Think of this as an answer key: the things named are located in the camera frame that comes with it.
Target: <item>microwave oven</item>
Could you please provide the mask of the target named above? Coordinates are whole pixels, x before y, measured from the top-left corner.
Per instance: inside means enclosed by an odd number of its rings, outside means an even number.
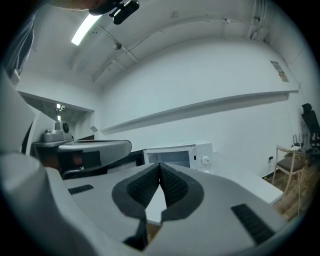
[[[146,164],[169,163],[200,172],[212,173],[213,147],[206,141],[182,141],[174,144],[145,148]]]
[[[115,173],[151,163],[169,163],[205,173],[213,173],[213,147],[206,141],[182,141],[133,151],[127,157],[108,166]]]

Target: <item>white wall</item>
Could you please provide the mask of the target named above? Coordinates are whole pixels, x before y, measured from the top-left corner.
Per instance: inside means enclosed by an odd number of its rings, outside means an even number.
[[[289,83],[270,61],[280,63]],[[105,88],[100,139],[130,140],[133,151],[207,140],[262,177],[272,172],[268,157],[275,157],[276,144],[292,142],[288,92],[297,89],[282,58],[266,44],[223,39],[179,44]],[[177,110],[183,106],[188,109]]]
[[[297,90],[292,77],[282,82],[270,61],[289,73],[263,43],[210,38],[169,47],[106,88],[101,129],[205,101]]]
[[[74,122],[68,122],[68,125],[69,125],[69,133],[74,137],[76,124]]]
[[[75,140],[82,139],[94,134],[91,129],[90,119],[92,112],[87,112],[82,119],[75,123],[73,137]]]
[[[320,73],[313,53],[302,34],[281,10],[277,12],[269,44],[284,58],[294,79],[300,84],[299,92],[289,97],[293,125],[299,133],[302,131],[303,123],[301,105],[310,103],[320,120]]]
[[[71,70],[72,56],[78,47],[69,37],[77,30],[79,17],[60,8],[48,9],[39,37],[33,42],[36,51],[30,52],[16,90],[65,106],[94,111],[95,117],[100,109],[101,86],[93,83],[91,75]],[[63,22],[63,29],[57,26],[58,20]],[[99,127],[98,118],[93,118],[92,122]]]

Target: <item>pipe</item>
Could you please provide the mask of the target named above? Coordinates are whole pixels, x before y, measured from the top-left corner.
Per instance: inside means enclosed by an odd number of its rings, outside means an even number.
[[[254,23],[254,15],[255,15],[255,13],[256,13],[256,7],[257,7],[257,0],[254,1],[254,5],[253,5],[252,14],[251,14],[251,22],[250,22],[248,34],[247,34],[247,36],[246,36],[246,39],[247,39],[247,40],[250,39],[249,37],[250,37],[252,25],[253,25],[253,23]]]
[[[265,20],[267,17],[267,12],[268,12],[268,7],[267,7],[267,1],[266,0],[261,0],[262,1],[262,5],[261,5],[261,13],[264,14],[263,17],[260,17],[261,20]]]
[[[117,59],[115,60],[115,63],[117,63],[117,64],[119,65],[119,67],[122,68],[124,71],[127,71],[127,70],[125,69],[125,67],[122,66]]]
[[[96,25],[97,28],[99,28],[102,32],[104,32],[108,37],[110,37],[115,43],[120,43],[117,39],[115,39],[108,31],[106,31],[103,27]],[[122,44],[122,48],[126,54],[128,54],[131,59],[133,59],[136,63],[139,63],[139,61],[127,50],[124,45]]]
[[[92,78],[92,82],[95,83],[97,81],[97,79],[103,74],[103,72],[105,72],[105,70],[107,68],[109,68],[113,63],[116,62],[116,59],[114,59],[113,61],[109,62],[100,72],[98,75],[96,75],[95,77]]]
[[[275,29],[275,24],[276,24],[276,22],[277,22],[277,19],[278,19],[278,11],[275,10],[274,19],[273,19],[273,22],[272,22],[272,25],[271,25],[271,28],[270,28],[269,35],[268,35],[268,37],[267,37],[267,44],[269,44],[270,40],[272,39],[273,31],[274,31],[274,29]]]

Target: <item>microwave control knob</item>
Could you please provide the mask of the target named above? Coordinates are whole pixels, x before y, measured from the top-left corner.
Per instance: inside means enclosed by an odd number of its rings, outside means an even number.
[[[201,158],[201,162],[206,166],[207,164],[210,163],[210,158],[208,156],[204,156]]]

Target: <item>cable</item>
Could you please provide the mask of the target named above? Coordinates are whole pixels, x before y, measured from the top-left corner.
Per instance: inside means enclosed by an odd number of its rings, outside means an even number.
[[[298,216],[300,215],[300,171],[298,171]]]
[[[271,167],[271,161],[269,161],[269,169],[268,169],[268,171],[266,172],[266,176],[268,176],[268,174],[269,174],[270,167]]]
[[[274,181],[277,182],[277,181],[282,181],[282,180],[285,180],[287,178],[287,176],[285,176],[284,178],[278,178],[278,179],[275,179]]]

